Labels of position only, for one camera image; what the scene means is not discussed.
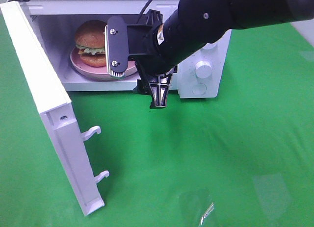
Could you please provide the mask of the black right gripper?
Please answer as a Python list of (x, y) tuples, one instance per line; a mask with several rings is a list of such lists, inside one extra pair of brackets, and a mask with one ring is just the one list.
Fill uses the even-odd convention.
[(173, 69), (167, 72), (167, 63), (157, 48), (157, 29), (162, 24), (160, 11), (149, 9), (144, 15), (145, 25), (128, 25), (129, 58), (136, 61), (135, 66), (140, 79), (133, 92), (150, 95), (150, 108), (162, 109), (167, 105)]

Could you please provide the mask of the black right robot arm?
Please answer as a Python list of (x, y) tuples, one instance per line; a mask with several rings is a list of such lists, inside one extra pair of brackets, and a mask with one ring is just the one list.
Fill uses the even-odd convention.
[(230, 29), (248, 29), (314, 17), (314, 0), (180, 0), (167, 20), (156, 10), (129, 26), (129, 56), (144, 72), (168, 72)]

